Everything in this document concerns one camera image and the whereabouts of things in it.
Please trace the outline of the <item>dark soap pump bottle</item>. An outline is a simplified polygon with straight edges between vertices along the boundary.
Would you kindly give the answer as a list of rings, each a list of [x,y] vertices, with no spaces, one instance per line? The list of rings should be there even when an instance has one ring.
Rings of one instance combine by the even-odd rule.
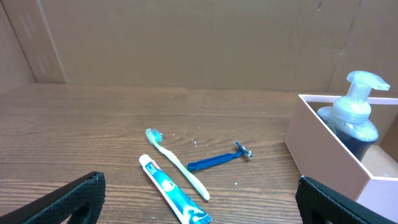
[[[368,103],[370,92],[387,91],[390,85],[380,76],[362,70],[350,72],[351,83],[345,96],[339,97],[331,106],[317,110],[317,115],[359,160],[378,140],[379,132],[369,120],[372,108]]]

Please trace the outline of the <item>teal toothpaste tube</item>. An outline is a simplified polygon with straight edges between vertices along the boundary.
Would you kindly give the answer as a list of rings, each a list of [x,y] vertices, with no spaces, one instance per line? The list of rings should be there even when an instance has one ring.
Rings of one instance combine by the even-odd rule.
[[[212,217],[200,208],[147,154],[139,162],[182,224],[209,224]]]

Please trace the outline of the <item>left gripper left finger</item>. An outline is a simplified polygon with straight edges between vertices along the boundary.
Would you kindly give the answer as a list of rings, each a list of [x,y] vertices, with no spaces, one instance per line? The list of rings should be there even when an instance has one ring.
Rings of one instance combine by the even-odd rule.
[[[1,223],[96,223],[105,201],[106,179],[90,172],[37,200],[1,216]]]

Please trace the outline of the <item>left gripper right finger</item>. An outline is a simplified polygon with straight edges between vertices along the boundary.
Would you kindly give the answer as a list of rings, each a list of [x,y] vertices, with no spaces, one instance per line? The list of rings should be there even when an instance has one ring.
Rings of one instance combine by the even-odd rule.
[[[393,224],[317,180],[301,176],[295,194],[303,224]]]

